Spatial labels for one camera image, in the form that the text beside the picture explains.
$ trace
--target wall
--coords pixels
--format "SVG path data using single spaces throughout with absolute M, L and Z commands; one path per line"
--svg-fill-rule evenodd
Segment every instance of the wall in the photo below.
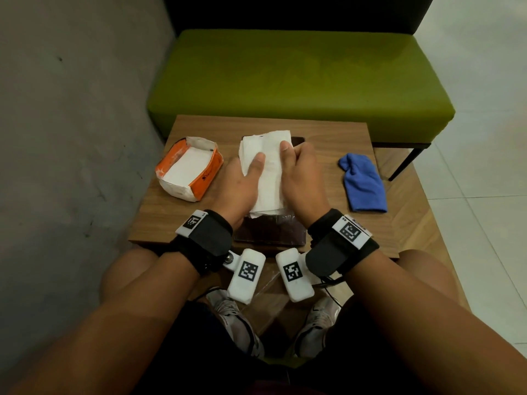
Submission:
M 162 150 L 162 0 L 0 0 L 0 370 L 98 304 Z

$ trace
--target orange tissue box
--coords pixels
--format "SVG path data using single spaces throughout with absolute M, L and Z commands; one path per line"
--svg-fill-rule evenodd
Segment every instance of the orange tissue box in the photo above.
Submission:
M 170 148 L 155 167 L 155 175 L 170 195 L 196 202 L 203 198 L 222 164 L 215 142 L 186 137 Z

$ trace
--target shoe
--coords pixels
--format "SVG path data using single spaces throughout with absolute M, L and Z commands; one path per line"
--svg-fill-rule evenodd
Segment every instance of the shoe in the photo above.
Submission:
M 219 315 L 236 346 L 248 355 L 259 359 L 263 358 L 265 351 L 260 338 L 245 316 L 241 314 L 236 302 L 228 297 L 227 291 L 220 287 L 213 287 L 207 291 L 205 298 Z
M 309 311 L 306 324 L 300 330 L 293 346 L 293 355 L 314 358 L 326 347 L 326 332 L 337 321 L 340 306 L 330 297 L 319 299 Z

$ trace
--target wooden table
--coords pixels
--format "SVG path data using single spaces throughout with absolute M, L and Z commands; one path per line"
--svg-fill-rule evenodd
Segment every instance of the wooden table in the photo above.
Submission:
M 164 152 L 168 152 L 170 147 L 183 137 L 204 137 L 218 144 L 218 149 L 227 162 L 238 156 L 238 148 L 243 136 L 275 130 L 290 130 L 291 136 L 304 137 L 306 141 L 313 143 L 318 160 L 323 166 L 329 204 L 341 212 L 349 212 L 342 183 L 344 171 L 339 168 L 337 161 L 346 153 L 352 152 L 367 155 L 377 166 L 365 123 L 179 115 L 170 132 Z M 217 192 L 222 170 L 223 168 L 214 178 L 203 199 L 195 203 L 167 194 L 154 175 L 132 223 L 128 240 L 147 247 L 149 244 L 169 243 L 175 236 L 175 230 L 194 210 L 203 210 L 211 205 Z M 375 241 L 379 243 L 380 249 L 388 257 L 399 257 L 398 244 L 394 237 L 389 213 L 351 214 L 373 233 Z M 309 249 L 309 241 L 308 238 L 305 249 L 300 251 Z

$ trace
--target blue cloth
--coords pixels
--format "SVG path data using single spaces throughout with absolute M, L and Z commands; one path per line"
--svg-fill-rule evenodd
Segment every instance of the blue cloth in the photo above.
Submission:
M 338 165 L 346 171 L 344 187 L 353 212 L 388 212 L 383 181 L 366 155 L 346 154 Z

